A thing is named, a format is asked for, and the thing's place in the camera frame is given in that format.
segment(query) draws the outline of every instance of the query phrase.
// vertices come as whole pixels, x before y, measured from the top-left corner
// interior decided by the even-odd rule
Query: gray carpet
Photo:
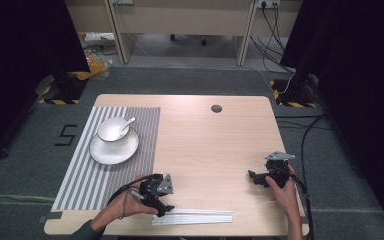
[[[266,81],[288,78],[284,74],[265,76]],[[300,178],[301,142],[307,129],[301,125],[308,126],[314,118],[283,117],[324,113],[321,107],[276,105],[262,76],[252,70],[112,68],[107,78],[88,81],[79,104],[37,104],[25,119],[10,145],[9,157],[0,159],[0,195],[36,198],[22,202],[0,198],[0,239],[64,239],[46,236],[40,218],[51,209],[94,101],[103,93],[267,96],[278,117],[286,151],[297,156],[292,164]],[[70,138],[60,137],[65,125],[71,125],[65,134],[75,136],[71,145]],[[352,169],[327,119],[308,132],[303,160],[316,239],[384,239],[384,213],[365,179]],[[38,197],[49,199],[38,202]]]

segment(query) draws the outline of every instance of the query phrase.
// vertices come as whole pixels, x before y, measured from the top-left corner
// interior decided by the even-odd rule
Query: gray striped cloth
[[[129,160],[103,165],[91,158],[89,143],[111,117],[136,118],[131,127],[139,135],[139,147]],[[160,108],[93,107],[52,209],[101,210],[122,185],[153,173],[159,118]]]

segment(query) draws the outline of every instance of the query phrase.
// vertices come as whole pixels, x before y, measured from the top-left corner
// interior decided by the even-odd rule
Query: wooden table
[[[213,105],[222,111],[212,111]],[[283,211],[270,188],[254,185],[248,170],[265,172],[264,157],[285,151],[267,98],[261,96],[100,95],[97,107],[160,107],[155,173],[170,173],[176,208],[232,210],[233,223],[152,226],[150,215],[111,223],[108,235],[287,235]],[[304,211],[299,201],[301,215]],[[98,210],[66,210],[48,219],[48,234],[71,234]],[[304,234],[308,225],[303,224]]]

